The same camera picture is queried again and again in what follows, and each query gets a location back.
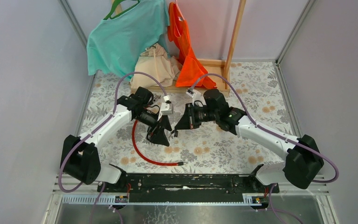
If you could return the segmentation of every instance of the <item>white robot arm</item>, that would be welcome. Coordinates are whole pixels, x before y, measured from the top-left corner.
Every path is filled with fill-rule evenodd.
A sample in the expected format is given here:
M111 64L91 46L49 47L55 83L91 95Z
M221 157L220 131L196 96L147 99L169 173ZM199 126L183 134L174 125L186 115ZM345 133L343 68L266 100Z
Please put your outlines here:
M112 164L100 163L97 149L105 145L114 133L133 119L149 127L146 136L149 142L169 146L164 132L165 129L172 130L167 116L173 112L173 106L169 100L169 96L164 96L165 102L162 103L157 114L146 109L155 100L153 94L145 88L140 87L135 94L119 98L114 114L113 110L109 111L97 124L79 137L70 135L65 139L61 165L71 149L81 140L84 142L70 155L64 172L85 184L94 181L116 183L121 170Z
M301 147L288 142L300 142L316 151L318 148L315 141L310 136L299 138L285 133L285 140L269 134L253 124L247 114L234 107L229 107L223 94L217 89L208 90L204 93L206 105L198 106L195 101L200 94L197 91L189 94L193 97L193 102L186 104L183 117L175 126L175 136L178 130L196 129L202 122L215 122L222 130L231 132L238 137L245 137L269 150L273 151L285 162L260 165L251 175L253 175L262 185L270 185L277 182L289 181L293 185L306 189L316 174L323 166L323 160ZM68 136L64 142L61 164L69 151L80 140L84 140L76 153L70 156L64 167L64 172L90 184L93 181L116 183L122 175L122 170L112 164L101 164L97 149L102 147L108 139L121 127L133 119L149 126L146 139L154 144L169 146L169 141L164 130L171 131L168 114L172 114L173 106L169 97L165 96L159 114L154 114L146 108L152 104L153 94L147 89L139 88L135 94L129 97L122 96L118 100L116 112L110 111L93 128L82 133L80 137ZM268 130L273 130L266 125L262 125Z
M289 181L301 189L306 189L324 165L323 159L319 156L288 142L288 140L299 142L319 152L310 136L305 135L300 138L288 135L257 121L255 125L246 112L229 107L223 94L217 89L207 90L204 93L206 105L203 106L194 103L200 97L199 92L193 90L188 91L187 94L193 98L193 103L186 104L185 113L173 131L176 132L175 136L178 135L177 130L195 129L200 127L202 122L213 121L224 131L259 143L285 161L271 165L262 164L252 172L263 185ZM286 138L282 140L269 134L259 128L259 125Z

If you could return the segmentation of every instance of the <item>clothes hanger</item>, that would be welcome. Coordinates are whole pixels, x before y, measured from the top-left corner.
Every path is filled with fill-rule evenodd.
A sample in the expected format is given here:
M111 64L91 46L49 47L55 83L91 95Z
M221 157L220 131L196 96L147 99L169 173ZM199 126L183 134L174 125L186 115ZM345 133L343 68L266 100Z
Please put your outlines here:
M182 21L185 20L185 18L183 18L182 12L180 11L180 8L179 8L179 5L178 5L178 0L175 0L175 4L176 4L176 8L178 9L178 12L179 12L179 15L180 15ZM178 32L178 35L181 36L178 27L177 26L175 26L175 27L176 27L176 32Z
M178 8L178 11L179 11L180 17L182 17L182 19L183 19L183 20L185 20L185 18L183 17L182 12L180 11L180 8L179 8L179 5L178 5L178 0L175 0L175 4L176 4L176 7Z
M119 13L119 14L117 14L117 15L115 15L115 16L112 17L112 15L113 15L113 13L115 12L116 8L117 8L117 7L120 5L120 3L122 3L123 1L125 1L125 0L115 0L115 1L113 2L113 4L112 4L112 8L110 9L109 14L108 14L107 16L105 16L105 18L104 18L103 20L108 20L108 19L111 19L111 20L112 20L112 19L114 19L114 18L116 18L116 17L119 17L121 14L123 14L123 13L127 12L128 10L134 8L134 7L135 7L137 4L139 4L139 2L140 2L140 0L136 0L136 1L138 2L137 4L135 4L135 5L131 6L131 7L129 7L128 9L126 9L126 10L122 11L121 13Z

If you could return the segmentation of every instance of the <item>wooden rack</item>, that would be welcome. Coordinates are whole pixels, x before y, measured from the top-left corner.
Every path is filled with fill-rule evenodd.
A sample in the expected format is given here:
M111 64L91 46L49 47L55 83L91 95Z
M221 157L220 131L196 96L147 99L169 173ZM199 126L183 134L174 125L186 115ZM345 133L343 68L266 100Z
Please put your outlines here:
M235 18L235 24L234 24L233 34L231 36L231 42L230 42L230 48L228 50L227 60L198 59L209 73L216 73L222 75L228 81L230 81L230 64L231 64L231 60L233 59L233 53L235 49L235 44L237 42L238 32L241 26L245 3L246 0L240 0L240 3L238 5L238 11L237 11L237 16ZM122 8L119 5L116 8L115 13L118 14L120 12L122 12ZM230 87L222 79L216 76L210 76L210 78L214 82L216 82L216 87L220 92L222 92L225 96L229 95ZM170 92L170 93L183 93L186 91L187 88L188 87L176 87L174 83L172 86L166 87L165 90L166 92ZM158 86L151 86L148 87L148 89L151 91L161 91L161 89ZM196 89L201 93L207 90L203 88L196 88Z

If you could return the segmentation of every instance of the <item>wire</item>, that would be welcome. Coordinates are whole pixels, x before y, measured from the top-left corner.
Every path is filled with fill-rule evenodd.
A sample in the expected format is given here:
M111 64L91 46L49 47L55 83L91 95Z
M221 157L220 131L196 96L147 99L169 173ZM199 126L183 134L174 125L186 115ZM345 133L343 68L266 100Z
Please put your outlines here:
M269 190L269 205L270 205L270 207L271 207L271 210L274 212L274 214L276 215L276 217L279 219L279 221L281 221L281 223L283 223L283 224L287 224L285 221L283 221L283 220L281 219L281 217L278 216L278 214L277 214L276 212L281 212L281 213L288 214L288 215L294 217L295 219L297 219L301 224L304 224L304 223L302 222L302 220L301 220L299 217L297 217L295 214L290 213L290 212L288 212L288 211L284 211L284 210L274 209L274 206L272 205L272 197L271 197L271 194L272 194L272 190L274 189L275 186L276 186L276 183L274 183L274 184L272 185L272 187L271 187L271 190Z
M134 126L132 127L132 144L134 146L134 149L135 151L138 153L138 155L140 157L142 157L142 159L146 160L147 162L149 163L152 163L154 165L158 165L158 166L182 166L184 165L184 162L172 162L172 163L165 163L165 162L156 162L156 161L153 161L149 158L146 158L138 149L137 147L137 143L135 141L135 129L137 127L137 123L138 123L138 120L135 120L134 122Z
M121 215L120 211L116 209L115 207L112 207L114 212L117 212L118 216L120 217L120 224L124 224L123 222L123 216Z
M154 106L148 107L148 109L151 109L151 108L154 108L154 107L158 107L158 110L160 110L160 107L159 107L158 105L154 105Z
M200 102L200 103L202 104L202 106L204 106L204 104L202 103L201 100L195 100L194 102L195 102L195 103L196 103L196 102Z
M295 141L293 141L293 140L291 140L291 139L286 139L285 136L282 136L282 135L280 135L280 134L278 134L278 133L275 133L275 132L273 132L273 131L271 131L271 130L268 130L268 129L264 128L263 126L257 124L256 121L250 116L249 111L247 110L245 104L243 103L243 101L242 101L241 97L239 96L239 94L237 93L237 91L236 91L236 90L234 89L234 87L229 83L229 81L227 81L227 79L225 79L223 76L218 75L218 74L214 74L214 73L207 73L207 74L205 74L205 75L202 75L201 77L199 77L199 78L197 79L197 81L195 81L195 83L190 87L189 90L192 91L192 90L195 88L195 86L198 84L198 82L199 82L201 79L203 79L204 77L206 77L206 76L217 76L217 77L223 79L223 80L227 83L227 85L230 86L230 88L233 90L233 93L237 96L238 100L240 101L240 103L241 103L243 109L245 110L246 114L248 115L249 120L255 125L255 127L258 127L258 128L260 128L261 130L263 130L263 131L265 131L265 132L267 132L267 133L269 133L269 134L271 134L271 135L273 135L273 136L275 136L275 137L277 137L277 138L280 138L280 139L282 139L282 140L285 140L285 141L287 141L287 142L290 142L290 143L292 143L292 144L294 144L294 145L296 145L296 146L299 146L299 147L301 147L301 148L304 148L304 149L306 149L306 150L312 152L313 154L315 154L315 155L319 156L320 158L324 159L325 161L327 161L327 162L334 168L335 175L334 175L334 177L333 177L332 179L326 180L326 181L313 180L313 182L315 182L315 183L331 183L331 182L334 182L334 181L336 181L336 180L338 179L338 176L339 176L338 167L337 167L337 166L333 163L333 161L331 161L329 158L327 158L327 157L324 156L323 154L320 154L319 152L315 151L314 149L312 149L312 148L310 148L310 147L308 147L308 146L305 146L305 145L303 145L303 144L301 144L301 143L299 143L299 142L295 142Z
M261 211L272 211L272 210L268 210L268 209L257 209L257 212L261 212ZM297 217L295 214L285 211L285 210L281 210L281 209L275 209L276 212L280 212L289 216L292 216L293 218L295 218L298 222L300 222L301 224L304 224L304 222ZM246 210L246 212L256 212L255 210Z
M102 188L101 191L99 192L98 196L96 197L94 204L93 204L93 208L91 209L91 214L90 214L90 218L89 218L89 223L92 224L92 217L94 215L94 209L96 207L96 203L99 201L99 198L101 197L101 194L103 192L103 190L105 190L105 182L102 183Z
M266 188L264 189L264 197L266 197L267 194L268 194L268 187L266 187Z
M127 203L121 209L125 208L128 205L128 203L130 202L130 190L131 190L131 184L128 183L127 184Z
M121 82L127 77L127 76L130 76L130 75L133 75L133 74L141 74L141 75L145 75L145 76L148 76L149 78L153 79L159 86L160 88L162 89L163 93L164 93L164 96L167 95L164 87L161 85L161 83L159 83L153 76L149 75L149 74L146 74L144 72L140 72L140 71L134 71L134 72L130 72L128 73L127 75L121 77L121 79L118 81L117 83L117 87L116 87L116 90L115 90L115 104L113 106L113 111L112 111L112 114L106 119L104 120L100 125L98 125L98 127L96 127L92 132L91 134L88 134L86 137L84 137L83 139L81 139L70 151L69 153L67 154L67 156L65 157L64 161L62 162L62 165L60 167L60 172L58 174L58 186L60 187L60 190L64 193L71 193L71 192L74 192L75 190L77 190L83 183L80 182L78 185L76 185L74 188L70 189L70 190L67 190L64 188L64 186L62 185L62 174L64 172L64 168L65 168L65 165L67 164L69 158L71 157L71 155L76 151L76 149L81 145L83 144L88 138L90 138L94 133L96 133L99 129L101 129L101 127L103 127L111 118L114 117L114 114L116 112L116 108L117 108L117 95L118 95L118 88L121 84Z

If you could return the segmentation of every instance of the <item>green hanger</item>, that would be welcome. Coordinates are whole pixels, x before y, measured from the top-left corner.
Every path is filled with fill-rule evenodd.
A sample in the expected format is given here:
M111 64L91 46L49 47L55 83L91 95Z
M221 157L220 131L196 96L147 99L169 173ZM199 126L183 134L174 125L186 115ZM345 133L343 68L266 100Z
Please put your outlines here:
M108 19L111 19L111 20L112 20L112 19L114 19L114 18L116 18L116 17L119 17L121 14L123 14L123 13L127 12L128 10L134 8L134 7L135 7L137 4L139 4L139 2L140 2L140 0L136 0L136 1L138 2L137 4L135 4L135 5L131 6L131 7L129 7L128 9L126 9L126 10L122 11L121 13L119 13L119 14L117 14L117 15L115 15L115 16L112 17L112 15L113 15L113 13L115 12L115 10L116 10L116 8L118 7L118 5L120 5L120 3L122 3L123 1L125 1L125 0L116 0L116 1L114 1L113 4L112 4L112 8L110 9L109 14L108 14L103 20L108 20Z

